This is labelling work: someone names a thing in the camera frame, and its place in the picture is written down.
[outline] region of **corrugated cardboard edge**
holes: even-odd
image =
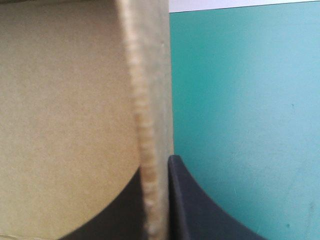
[[[168,238],[168,169],[173,153],[169,4],[118,0],[131,74],[149,240]]]

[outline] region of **black plastic object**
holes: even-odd
[[[60,240],[146,240],[140,170],[97,216]]]
[[[223,211],[178,155],[168,161],[171,240],[264,240]]]

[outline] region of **black curved edge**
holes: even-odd
[[[146,240],[140,169],[97,216],[60,240]]]
[[[214,203],[180,156],[169,157],[168,170],[171,240],[264,240]]]

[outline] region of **turquoise surface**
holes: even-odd
[[[270,240],[320,239],[320,3],[170,14],[174,151]]]

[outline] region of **cardboard box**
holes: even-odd
[[[0,3],[0,239],[74,231],[139,165],[149,239],[166,237],[167,4]]]

